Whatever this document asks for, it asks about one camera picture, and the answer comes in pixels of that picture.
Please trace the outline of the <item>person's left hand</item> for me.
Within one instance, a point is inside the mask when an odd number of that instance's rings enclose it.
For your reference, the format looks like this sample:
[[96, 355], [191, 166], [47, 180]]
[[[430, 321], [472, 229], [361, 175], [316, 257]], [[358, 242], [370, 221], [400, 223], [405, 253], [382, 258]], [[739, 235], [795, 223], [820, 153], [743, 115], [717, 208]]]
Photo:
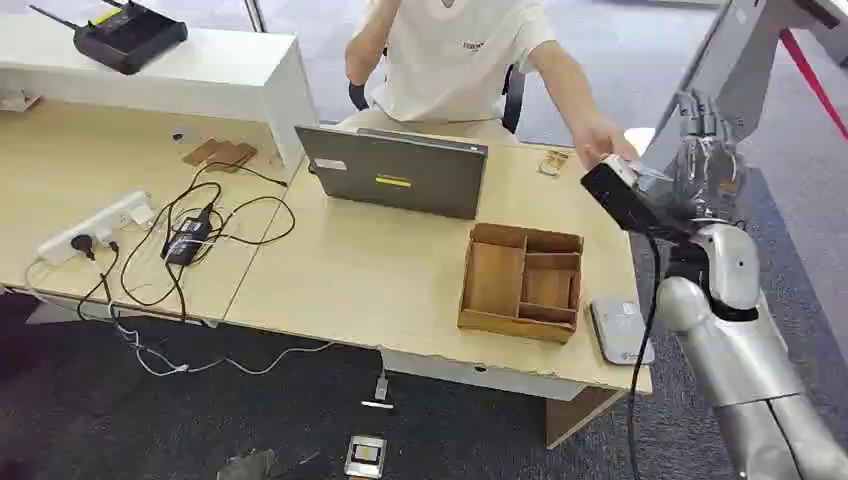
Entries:
[[609, 155], [617, 155], [627, 161], [640, 158], [624, 132], [602, 115], [579, 116], [568, 123], [568, 128], [586, 170], [591, 170]]

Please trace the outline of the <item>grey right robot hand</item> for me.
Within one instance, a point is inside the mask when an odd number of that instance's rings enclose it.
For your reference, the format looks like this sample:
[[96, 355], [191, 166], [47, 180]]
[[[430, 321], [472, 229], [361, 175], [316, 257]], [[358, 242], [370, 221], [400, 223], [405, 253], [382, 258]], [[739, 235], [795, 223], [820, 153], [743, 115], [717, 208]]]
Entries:
[[675, 95], [680, 133], [670, 162], [649, 166], [638, 189], [660, 217], [694, 232], [708, 224], [731, 224], [748, 167], [737, 153], [731, 123], [710, 96], [695, 89]]

